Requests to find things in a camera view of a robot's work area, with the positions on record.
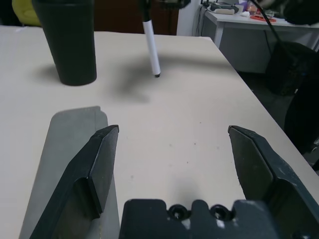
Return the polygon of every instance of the white desk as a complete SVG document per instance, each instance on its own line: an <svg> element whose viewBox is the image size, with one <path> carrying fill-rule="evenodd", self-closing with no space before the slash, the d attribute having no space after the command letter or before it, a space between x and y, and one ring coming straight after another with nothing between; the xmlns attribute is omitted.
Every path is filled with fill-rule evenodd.
<svg viewBox="0 0 319 239"><path fill-rule="evenodd" d="M216 14L206 11L205 17L211 20L216 25L216 32L214 37L214 43L219 48L220 42L223 36L223 30L226 27L241 28L251 30L269 30L270 28L265 21L259 21L251 19L249 17L240 16L238 14L225 15ZM273 22L276 31L295 31L295 32L309 32L313 34L307 43L307 47L314 49L319 38L319 24L312 26L309 25L293 25L285 21L284 19L275 18L276 22Z"/></svg>
<svg viewBox="0 0 319 239"><path fill-rule="evenodd" d="M319 178L210 40L156 36L161 77L144 35L95 33L98 79L61 84L40 28L0 27L0 232L17 239L52 116L100 106L120 134L114 168L126 200L195 199L230 208L244 195L229 125L264 136L319 203Z"/></svg>

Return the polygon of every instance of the brown wall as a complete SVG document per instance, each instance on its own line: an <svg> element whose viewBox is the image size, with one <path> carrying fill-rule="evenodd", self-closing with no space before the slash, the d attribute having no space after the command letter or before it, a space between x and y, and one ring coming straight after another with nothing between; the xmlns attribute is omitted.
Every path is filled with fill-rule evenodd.
<svg viewBox="0 0 319 239"><path fill-rule="evenodd" d="M153 0L151 18L155 34L176 35L178 9L163 9ZM139 0L95 0L94 25L96 31L143 33Z"/></svg>

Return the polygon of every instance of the yellow object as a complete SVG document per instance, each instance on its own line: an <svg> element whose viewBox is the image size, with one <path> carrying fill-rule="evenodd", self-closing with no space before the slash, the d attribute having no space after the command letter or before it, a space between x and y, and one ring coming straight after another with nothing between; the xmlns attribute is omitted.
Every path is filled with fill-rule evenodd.
<svg viewBox="0 0 319 239"><path fill-rule="evenodd" d="M41 26L33 9L31 0L12 0L12 8L22 24Z"/></svg>

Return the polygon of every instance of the black chair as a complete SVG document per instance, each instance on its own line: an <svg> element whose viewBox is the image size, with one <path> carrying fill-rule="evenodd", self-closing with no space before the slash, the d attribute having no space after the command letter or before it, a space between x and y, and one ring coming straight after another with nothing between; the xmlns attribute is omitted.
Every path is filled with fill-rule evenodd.
<svg viewBox="0 0 319 239"><path fill-rule="evenodd" d="M319 54L310 77L294 96L285 118L285 133L301 154L319 144ZM319 170L319 162L314 165Z"/></svg>

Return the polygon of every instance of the white wall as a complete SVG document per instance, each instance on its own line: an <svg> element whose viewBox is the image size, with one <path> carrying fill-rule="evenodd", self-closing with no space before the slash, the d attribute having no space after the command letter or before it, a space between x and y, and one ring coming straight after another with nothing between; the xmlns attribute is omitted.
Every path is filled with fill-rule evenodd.
<svg viewBox="0 0 319 239"><path fill-rule="evenodd" d="M177 23L178 36L192 36L193 24L197 24L195 16L199 5L200 0L192 0L187 7L179 10Z"/></svg>

